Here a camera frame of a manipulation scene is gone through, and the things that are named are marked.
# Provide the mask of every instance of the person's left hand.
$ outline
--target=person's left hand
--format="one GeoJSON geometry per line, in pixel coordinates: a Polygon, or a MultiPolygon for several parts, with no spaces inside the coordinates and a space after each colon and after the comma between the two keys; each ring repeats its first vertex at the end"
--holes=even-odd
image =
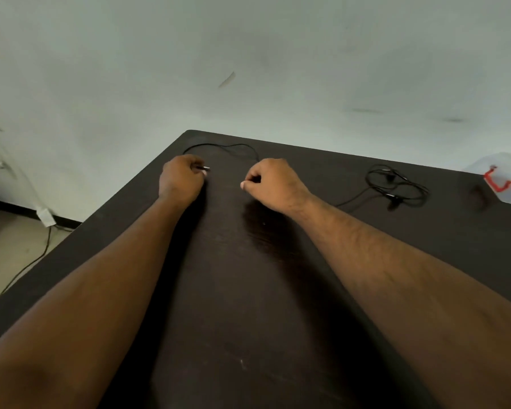
{"type": "Polygon", "coordinates": [[[203,165],[204,161],[195,155],[181,155],[168,161],[159,178],[159,198],[172,198],[187,208],[203,187],[206,171],[195,168],[203,165]]]}

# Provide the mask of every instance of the floor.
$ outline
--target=floor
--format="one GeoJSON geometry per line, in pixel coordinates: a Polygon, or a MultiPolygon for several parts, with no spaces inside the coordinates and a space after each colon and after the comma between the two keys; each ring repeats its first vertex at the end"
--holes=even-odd
{"type": "MultiPolygon", "coordinates": [[[[47,233],[40,221],[0,211],[0,293],[23,267],[43,253],[47,233]]],[[[52,227],[48,253],[68,235],[68,231],[52,227]]]]}

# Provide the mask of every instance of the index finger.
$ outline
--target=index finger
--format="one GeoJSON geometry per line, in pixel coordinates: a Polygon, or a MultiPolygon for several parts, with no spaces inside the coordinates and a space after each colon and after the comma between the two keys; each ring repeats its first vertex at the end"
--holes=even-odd
{"type": "Polygon", "coordinates": [[[256,177],[260,177],[262,172],[265,170],[265,159],[263,161],[258,162],[254,166],[250,168],[248,173],[246,174],[246,178],[244,178],[245,181],[251,181],[252,179],[256,177]]]}
{"type": "Polygon", "coordinates": [[[188,164],[190,164],[190,166],[191,165],[198,165],[198,166],[203,166],[204,165],[204,159],[201,158],[200,156],[187,154],[187,155],[182,155],[181,157],[188,164]]]}

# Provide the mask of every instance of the black baseboard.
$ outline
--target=black baseboard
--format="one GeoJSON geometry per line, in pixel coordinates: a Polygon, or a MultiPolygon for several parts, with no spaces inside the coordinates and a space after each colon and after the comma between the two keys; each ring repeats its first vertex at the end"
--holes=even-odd
{"type": "MultiPolygon", "coordinates": [[[[35,220],[40,220],[38,216],[36,215],[35,209],[25,208],[23,206],[9,204],[7,202],[0,201],[0,211],[9,212],[12,214],[27,216],[28,218],[33,218],[35,220]]],[[[80,226],[81,222],[70,220],[68,218],[63,218],[62,216],[56,216],[54,215],[53,218],[55,218],[55,222],[58,226],[64,227],[64,228],[71,228],[75,229],[78,226],[80,226]]]]}

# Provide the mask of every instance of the table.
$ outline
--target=table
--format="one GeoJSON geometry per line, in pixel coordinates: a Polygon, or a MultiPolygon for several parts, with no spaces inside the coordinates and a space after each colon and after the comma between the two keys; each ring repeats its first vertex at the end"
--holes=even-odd
{"type": "MultiPolygon", "coordinates": [[[[187,131],[0,297],[0,335],[151,205],[167,160],[203,142],[242,142],[261,157],[285,157],[330,203],[361,191],[372,164],[392,165],[430,189],[425,206],[389,212],[386,199],[361,198],[343,209],[511,301],[511,205],[480,176],[187,131]]],[[[101,407],[437,407],[302,230],[239,189],[254,163],[250,149],[196,153],[211,167],[208,184],[177,226],[101,407]]]]}

